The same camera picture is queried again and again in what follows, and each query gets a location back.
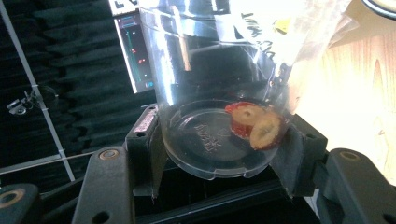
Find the metal screw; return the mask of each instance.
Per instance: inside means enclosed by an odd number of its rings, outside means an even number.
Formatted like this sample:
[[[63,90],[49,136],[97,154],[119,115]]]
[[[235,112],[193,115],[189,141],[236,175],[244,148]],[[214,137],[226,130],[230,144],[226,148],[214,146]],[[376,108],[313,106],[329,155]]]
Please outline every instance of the metal screw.
[[[120,153],[116,149],[109,149],[109,150],[103,151],[99,155],[99,158],[103,161],[113,160],[113,159],[116,159],[119,156],[119,154]]]
[[[17,203],[24,195],[24,189],[14,189],[0,195],[0,208]]]
[[[361,161],[361,157],[353,152],[342,151],[340,152],[341,157],[349,161]]]

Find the clear plastic cup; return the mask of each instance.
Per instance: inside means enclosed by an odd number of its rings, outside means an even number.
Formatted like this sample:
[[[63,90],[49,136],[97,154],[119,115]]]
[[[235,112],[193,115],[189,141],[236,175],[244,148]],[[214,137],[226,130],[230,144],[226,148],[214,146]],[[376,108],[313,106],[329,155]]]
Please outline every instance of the clear plastic cup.
[[[292,117],[290,66],[240,35],[228,1],[140,7],[169,157],[204,179],[265,169]]]

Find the dried fruit slice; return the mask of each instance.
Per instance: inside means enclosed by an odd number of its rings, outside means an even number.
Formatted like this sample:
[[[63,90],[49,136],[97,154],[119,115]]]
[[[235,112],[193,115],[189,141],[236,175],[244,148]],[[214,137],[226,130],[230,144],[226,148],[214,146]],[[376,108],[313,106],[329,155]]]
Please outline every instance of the dried fruit slice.
[[[275,112],[267,112],[253,126],[250,134],[250,145],[255,150],[268,150],[279,143],[285,122]]]
[[[232,116],[231,131],[241,138],[249,138],[254,124],[266,113],[264,108],[249,102],[227,105],[225,110]]]
[[[255,105],[255,104],[253,104],[251,102],[245,102],[245,101],[233,103],[231,105],[225,106],[225,112],[232,114],[235,111],[235,109],[237,109],[238,107],[246,106],[246,105]]]

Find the black metal bracket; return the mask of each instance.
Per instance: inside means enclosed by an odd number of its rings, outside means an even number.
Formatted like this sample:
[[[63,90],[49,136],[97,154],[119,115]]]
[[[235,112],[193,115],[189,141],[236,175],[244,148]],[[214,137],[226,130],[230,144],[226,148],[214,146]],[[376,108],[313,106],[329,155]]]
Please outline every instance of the black metal bracket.
[[[316,161],[326,156],[327,138],[300,116],[295,115],[271,167],[290,197],[312,196]]]
[[[0,222],[7,224],[39,223],[41,200],[32,184],[0,188]]]
[[[313,179],[322,223],[396,223],[396,190],[363,154],[334,149]]]
[[[106,147],[91,155],[72,223],[134,223],[128,153]]]
[[[134,196],[156,198],[167,161],[159,126],[157,105],[149,105],[125,137],[125,148],[132,161]]]

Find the wooden table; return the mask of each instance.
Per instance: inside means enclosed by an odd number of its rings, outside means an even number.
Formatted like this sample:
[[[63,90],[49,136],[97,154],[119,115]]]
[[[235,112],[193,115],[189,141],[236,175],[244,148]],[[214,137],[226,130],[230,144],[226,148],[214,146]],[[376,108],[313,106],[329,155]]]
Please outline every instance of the wooden table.
[[[329,150],[363,153],[396,185],[396,31],[330,48],[317,68],[307,64],[293,70],[306,80],[296,112],[329,139]]]

